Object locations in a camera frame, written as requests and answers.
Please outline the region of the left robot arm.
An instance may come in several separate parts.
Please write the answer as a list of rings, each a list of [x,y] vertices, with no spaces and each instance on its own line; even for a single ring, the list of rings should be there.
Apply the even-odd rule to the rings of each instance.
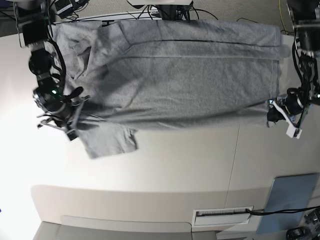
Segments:
[[[320,104],[317,63],[320,57],[320,2],[288,0],[287,7],[294,36],[292,59],[301,85],[288,88],[284,97],[269,102],[267,120],[272,123],[285,120],[297,134],[310,105]]]

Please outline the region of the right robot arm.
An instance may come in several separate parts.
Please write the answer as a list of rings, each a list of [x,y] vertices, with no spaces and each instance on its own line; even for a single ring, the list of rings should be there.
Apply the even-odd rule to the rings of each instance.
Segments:
[[[28,67],[38,84],[33,91],[33,99],[44,112],[37,127],[57,129],[72,141],[78,137],[78,120],[84,103],[90,97],[81,96],[82,87],[64,94],[66,64],[53,40],[49,1],[14,0],[12,5],[19,44],[31,51]]]

